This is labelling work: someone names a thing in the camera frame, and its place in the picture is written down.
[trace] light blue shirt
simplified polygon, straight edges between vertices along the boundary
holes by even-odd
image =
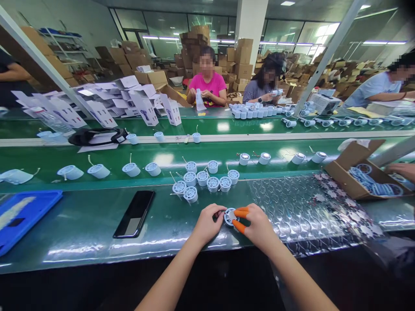
[[[366,108],[367,105],[371,103],[367,98],[380,93],[399,93],[401,86],[402,81],[391,82],[387,72],[379,73],[363,82],[363,84],[359,86],[348,99],[346,99],[343,107]]]

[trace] smartphone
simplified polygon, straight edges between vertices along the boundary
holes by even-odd
[[[136,192],[113,238],[136,238],[140,234],[154,194],[154,191]]]

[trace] ceiling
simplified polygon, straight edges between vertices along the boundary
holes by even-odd
[[[236,16],[238,0],[94,0],[109,7],[164,12],[204,13]],[[281,6],[284,0],[268,0],[267,18],[340,22],[353,0],[293,0],[292,6]],[[367,0],[371,7],[358,16],[398,6],[397,0]]]

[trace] dark hair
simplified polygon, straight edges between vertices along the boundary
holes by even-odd
[[[415,50],[401,55],[401,57],[397,59],[396,62],[393,62],[387,68],[389,71],[394,72],[397,71],[401,66],[409,68],[411,65],[415,65]]]
[[[210,47],[209,45],[202,47],[202,49],[200,50],[200,56],[203,56],[205,54],[209,54],[213,63],[216,63],[215,50],[212,47]]]
[[[278,80],[279,76],[285,72],[285,54],[274,52],[272,54],[268,54],[267,58],[265,58],[265,62],[262,65],[260,71],[253,76],[252,80],[256,80],[258,87],[263,89],[265,86],[264,81],[264,74],[265,71],[275,70],[275,79]],[[274,89],[275,88],[275,80],[269,83],[269,86]]]

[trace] pink shirt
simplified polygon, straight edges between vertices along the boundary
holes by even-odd
[[[212,80],[209,83],[206,83],[203,80],[203,75],[201,73],[193,77],[192,82],[190,82],[189,89],[200,89],[201,92],[208,90],[213,95],[219,97],[219,91],[226,90],[226,84],[223,77],[217,72],[214,73]],[[206,107],[221,107],[216,105],[210,98],[204,98],[204,105]]]

